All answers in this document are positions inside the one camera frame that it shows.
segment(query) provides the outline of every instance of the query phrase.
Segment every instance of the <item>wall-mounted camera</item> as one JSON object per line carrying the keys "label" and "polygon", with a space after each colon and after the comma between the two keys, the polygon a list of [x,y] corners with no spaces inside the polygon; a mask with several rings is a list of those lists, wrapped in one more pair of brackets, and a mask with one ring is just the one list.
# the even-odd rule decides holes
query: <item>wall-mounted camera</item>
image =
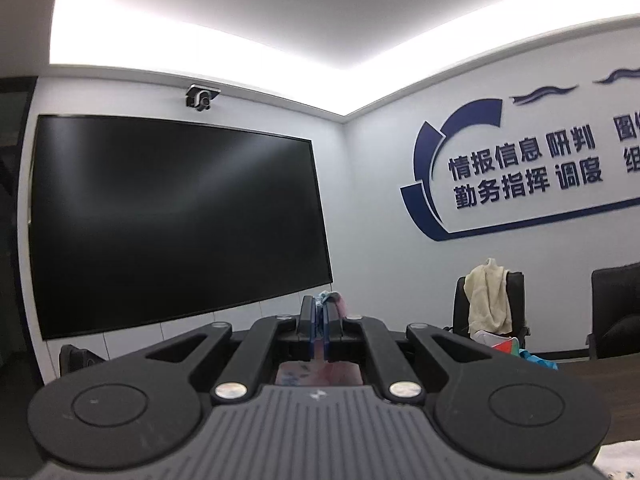
{"label": "wall-mounted camera", "polygon": [[211,101],[220,94],[219,88],[209,88],[207,86],[191,85],[187,90],[187,107],[195,108],[201,112],[211,108]]}

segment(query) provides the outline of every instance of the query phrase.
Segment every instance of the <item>black office chair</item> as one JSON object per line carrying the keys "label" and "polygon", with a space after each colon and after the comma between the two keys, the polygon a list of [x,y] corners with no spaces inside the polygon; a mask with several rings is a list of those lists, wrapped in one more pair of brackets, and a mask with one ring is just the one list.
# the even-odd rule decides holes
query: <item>black office chair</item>
{"label": "black office chair", "polygon": [[[524,316],[524,274],[521,272],[507,273],[507,297],[511,307],[511,327],[508,334],[500,334],[504,337],[516,337],[520,348],[525,348],[525,337],[530,335],[529,328],[525,325]],[[456,285],[456,296],[453,300],[453,327],[447,327],[454,334],[463,337],[469,335],[469,300],[465,294],[465,277],[462,276]]]}
{"label": "black office chair", "polygon": [[640,352],[640,263],[591,273],[591,359]]}
{"label": "black office chair", "polygon": [[103,363],[104,359],[87,349],[63,345],[58,361],[60,362],[60,377],[62,377],[76,370]]}

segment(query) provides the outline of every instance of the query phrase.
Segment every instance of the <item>white logo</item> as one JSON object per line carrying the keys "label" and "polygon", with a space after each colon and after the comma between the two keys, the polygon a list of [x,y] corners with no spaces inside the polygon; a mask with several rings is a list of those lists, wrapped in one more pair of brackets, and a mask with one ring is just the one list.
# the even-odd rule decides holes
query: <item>white logo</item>
{"label": "white logo", "polygon": [[309,397],[311,397],[313,400],[320,400],[323,397],[326,397],[326,392],[324,392],[322,390],[317,390],[317,391],[313,392],[312,394],[309,394]]}

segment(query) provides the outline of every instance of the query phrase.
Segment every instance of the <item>wooden table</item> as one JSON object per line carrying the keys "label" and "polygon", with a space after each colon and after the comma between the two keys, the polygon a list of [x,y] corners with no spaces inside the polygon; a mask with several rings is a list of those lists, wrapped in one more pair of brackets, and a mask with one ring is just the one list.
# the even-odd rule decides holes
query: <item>wooden table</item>
{"label": "wooden table", "polygon": [[640,440],[640,354],[560,363],[558,367],[604,395],[611,410],[611,427],[603,444]]}

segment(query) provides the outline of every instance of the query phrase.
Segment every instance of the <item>television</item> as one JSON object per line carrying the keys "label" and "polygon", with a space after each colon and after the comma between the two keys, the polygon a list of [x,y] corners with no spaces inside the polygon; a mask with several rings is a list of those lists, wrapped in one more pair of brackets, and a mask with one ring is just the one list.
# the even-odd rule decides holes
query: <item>television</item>
{"label": "television", "polygon": [[332,281],[311,141],[222,126],[40,115],[29,236],[44,339]]}

